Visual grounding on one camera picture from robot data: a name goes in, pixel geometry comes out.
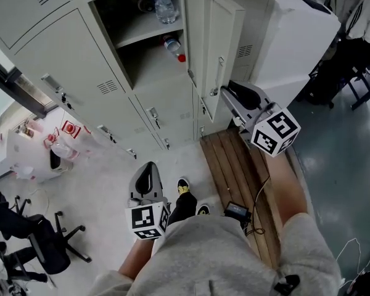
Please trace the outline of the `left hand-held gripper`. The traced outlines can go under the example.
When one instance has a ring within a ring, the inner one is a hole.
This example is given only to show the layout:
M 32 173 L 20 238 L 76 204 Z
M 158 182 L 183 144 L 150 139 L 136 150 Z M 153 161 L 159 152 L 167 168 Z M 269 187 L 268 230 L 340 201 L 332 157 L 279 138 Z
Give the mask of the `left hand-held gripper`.
M 157 165 L 147 162 L 140 167 L 130 181 L 130 196 L 144 197 L 152 190 L 153 194 L 163 195 L 163 186 Z M 165 197 L 158 200 L 129 199 L 125 209 L 126 222 L 132 235 L 139 240 L 155 240 L 165 237 L 170 203 Z

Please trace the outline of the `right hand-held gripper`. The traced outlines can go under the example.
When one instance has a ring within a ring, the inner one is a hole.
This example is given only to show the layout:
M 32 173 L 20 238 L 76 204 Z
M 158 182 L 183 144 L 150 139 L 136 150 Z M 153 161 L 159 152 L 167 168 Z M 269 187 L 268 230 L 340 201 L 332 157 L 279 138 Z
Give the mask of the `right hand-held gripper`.
M 292 145 L 301 130 L 287 108 L 269 103 L 266 94 L 250 83 L 230 80 L 227 86 L 220 88 L 220 96 L 249 149 L 256 147 L 276 157 Z

